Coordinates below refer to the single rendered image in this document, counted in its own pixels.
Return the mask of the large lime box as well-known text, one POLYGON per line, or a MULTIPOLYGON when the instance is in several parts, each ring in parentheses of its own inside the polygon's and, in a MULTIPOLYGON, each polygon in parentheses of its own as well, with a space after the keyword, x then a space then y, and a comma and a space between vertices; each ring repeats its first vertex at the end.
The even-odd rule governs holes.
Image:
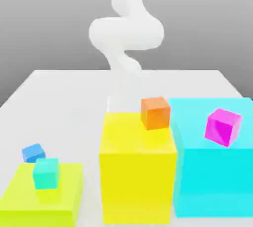
POLYGON ((36 190, 34 164, 22 163, 0 199, 0 227, 76 227, 84 171, 81 163, 61 163, 57 189, 36 190))

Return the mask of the large cyan box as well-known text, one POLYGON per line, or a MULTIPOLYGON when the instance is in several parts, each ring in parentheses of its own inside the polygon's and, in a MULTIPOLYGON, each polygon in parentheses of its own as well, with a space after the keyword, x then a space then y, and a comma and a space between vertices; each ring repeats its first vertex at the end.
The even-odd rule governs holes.
POLYGON ((253 217, 253 100, 170 98, 177 149, 173 206, 177 217, 253 217), (230 147, 204 137, 208 116, 223 108, 243 117, 230 147))

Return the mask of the large yellow box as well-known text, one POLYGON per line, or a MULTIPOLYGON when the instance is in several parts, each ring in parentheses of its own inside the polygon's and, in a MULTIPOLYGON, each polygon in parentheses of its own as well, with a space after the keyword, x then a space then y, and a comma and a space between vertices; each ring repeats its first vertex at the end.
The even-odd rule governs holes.
POLYGON ((177 150, 170 128, 139 113, 106 113, 99 149, 103 222, 168 224, 177 150))

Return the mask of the small magenta cube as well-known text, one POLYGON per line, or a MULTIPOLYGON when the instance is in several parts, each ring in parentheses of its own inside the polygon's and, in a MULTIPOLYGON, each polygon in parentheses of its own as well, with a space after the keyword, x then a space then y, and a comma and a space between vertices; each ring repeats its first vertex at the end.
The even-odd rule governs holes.
POLYGON ((242 120, 241 114, 218 108, 208 116, 204 137, 229 147, 239 135, 242 120))

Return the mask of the small blue cube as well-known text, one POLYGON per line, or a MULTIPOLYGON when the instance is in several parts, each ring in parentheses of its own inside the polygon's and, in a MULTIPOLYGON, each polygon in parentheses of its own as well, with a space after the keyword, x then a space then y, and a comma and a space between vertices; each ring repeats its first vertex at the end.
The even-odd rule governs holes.
POLYGON ((36 143, 23 148, 22 155, 25 163, 35 163, 38 158, 45 158, 45 151, 36 143))

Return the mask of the small orange cube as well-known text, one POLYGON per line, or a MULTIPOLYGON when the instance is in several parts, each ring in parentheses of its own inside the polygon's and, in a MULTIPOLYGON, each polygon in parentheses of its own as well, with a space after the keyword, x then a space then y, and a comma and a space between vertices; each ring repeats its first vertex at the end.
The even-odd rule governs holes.
POLYGON ((170 105, 163 97, 141 100, 141 120, 147 130, 164 129, 170 123, 170 105))

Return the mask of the small turquoise cube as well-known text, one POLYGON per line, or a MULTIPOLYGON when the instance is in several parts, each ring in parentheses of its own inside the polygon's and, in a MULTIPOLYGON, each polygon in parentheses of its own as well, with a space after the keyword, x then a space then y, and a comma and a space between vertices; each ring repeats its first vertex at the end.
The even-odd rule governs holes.
POLYGON ((33 169, 35 189, 57 189, 60 166, 57 158, 38 158, 33 169))

